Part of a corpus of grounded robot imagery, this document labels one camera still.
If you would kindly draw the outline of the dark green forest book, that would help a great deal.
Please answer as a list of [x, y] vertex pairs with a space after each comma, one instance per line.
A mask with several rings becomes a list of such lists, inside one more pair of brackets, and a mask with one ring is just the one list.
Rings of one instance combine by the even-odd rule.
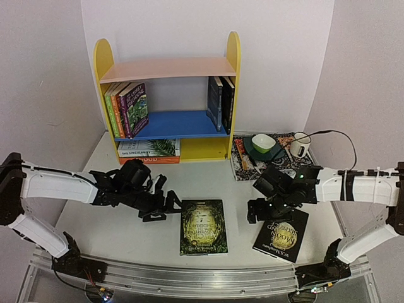
[[227, 254], [227, 229], [223, 201], [187, 199], [182, 202], [179, 254]]

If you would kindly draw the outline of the large orange Good Morning book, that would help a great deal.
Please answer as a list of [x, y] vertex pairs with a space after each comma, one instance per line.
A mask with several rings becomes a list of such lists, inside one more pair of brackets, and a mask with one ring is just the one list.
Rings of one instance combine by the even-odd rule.
[[139, 160], [144, 163], [150, 164], [177, 164], [180, 162], [180, 156], [169, 157], [139, 157]]

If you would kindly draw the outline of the white Singularity palm book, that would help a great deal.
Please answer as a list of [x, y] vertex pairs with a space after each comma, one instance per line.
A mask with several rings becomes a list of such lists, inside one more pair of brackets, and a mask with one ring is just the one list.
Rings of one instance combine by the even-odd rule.
[[178, 157], [181, 154], [180, 139], [123, 141], [117, 152], [120, 157]]

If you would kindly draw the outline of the orange cartoon paperback book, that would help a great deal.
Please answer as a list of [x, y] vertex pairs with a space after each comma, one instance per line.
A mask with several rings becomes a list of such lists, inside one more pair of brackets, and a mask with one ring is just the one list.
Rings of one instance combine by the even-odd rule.
[[111, 99], [112, 105], [114, 106], [114, 114], [116, 119], [116, 124], [118, 127], [119, 137], [126, 137], [126, 130], [124, 126], [124, 122], [121, 117], [121, 100], [119, 94], [129, 85], [129, 82], [122, 82], [118, 84], [114, 90], [112, 91]]

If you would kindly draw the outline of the purple Treehouse book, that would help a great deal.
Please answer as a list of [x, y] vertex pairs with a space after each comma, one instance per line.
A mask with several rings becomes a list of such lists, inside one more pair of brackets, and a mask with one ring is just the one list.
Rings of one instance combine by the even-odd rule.
[[119, 94], [126, 138], [132, 139], [148, 124], [148, 101], [144, 82], [130, 83]]

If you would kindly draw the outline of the green cartoon paperback book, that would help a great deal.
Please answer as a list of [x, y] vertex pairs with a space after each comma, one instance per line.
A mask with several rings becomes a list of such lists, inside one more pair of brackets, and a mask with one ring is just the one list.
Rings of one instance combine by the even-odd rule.
[[108, 116], [109, 116], [110, 125], [112, 128], [112, 133], [114, 135], [114, 138], [119, 138], [120, 134], [119, 134], [118, 126], [116, 123], [116, 115], [114, 112], [114, 106], [112, 105], [112, 101], [111, 101], [111, 93], [116, 86], [117, 86], [117, 83], [110, 84], [106, 93], [104, 94], [104, 99], [105, 99], [105, 104], [107, 106], [107, 112], [108, 112]]

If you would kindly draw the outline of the black paperback barcode book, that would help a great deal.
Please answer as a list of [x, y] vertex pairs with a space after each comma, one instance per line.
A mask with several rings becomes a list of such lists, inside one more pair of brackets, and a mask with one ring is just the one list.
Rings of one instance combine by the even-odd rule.
[[227, 134], [232, 127], [235, 86], [228, 76], [220, 76], [222, 82], [222, 125]]

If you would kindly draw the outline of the Nineteen Eighty-Four book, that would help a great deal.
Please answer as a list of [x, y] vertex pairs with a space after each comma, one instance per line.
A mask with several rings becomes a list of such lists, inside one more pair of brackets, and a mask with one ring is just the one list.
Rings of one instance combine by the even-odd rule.
[[206, 114], [211, 119], [216, 130], [222, 130], [222, 90], [223, 84], [219, 76], [208, 78], [208, 102]]

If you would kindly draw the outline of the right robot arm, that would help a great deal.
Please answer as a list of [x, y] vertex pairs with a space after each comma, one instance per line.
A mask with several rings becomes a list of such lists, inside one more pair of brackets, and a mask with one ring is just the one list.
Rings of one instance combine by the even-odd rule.
[[270, 165], [253, 186], [263, 198], [248, 201], [249, 223], [290, 219], [304, 203], [348, 201], [380, 204], [388, 209], [354, 235], [332, 242], [322, 262], [298, 267], [295, 275], [299, 288], [348, 278], [350, 263], [387, 240], [403, 235], [402, 162], [386, 170], [302, 167], [295, 177]]

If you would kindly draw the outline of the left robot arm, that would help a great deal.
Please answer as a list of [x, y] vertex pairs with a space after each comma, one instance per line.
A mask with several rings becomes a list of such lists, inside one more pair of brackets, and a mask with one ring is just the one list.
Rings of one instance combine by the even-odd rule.
[[78, 276], [89, 269], [74, 238], [36, 217], [32, 200], [75, 201], [90, 206], [124, 205], [138, 211], [143, 222], [165, 220], [182, 203], [173, 190], [164, 192], [167, 178], [152, 177], [141, 160], [129, 160], [108, 172], [71, 172], [25, 162], [10, 153], [1, 163], [1, 225], [14, 230], [53, 258], [52, 267]]

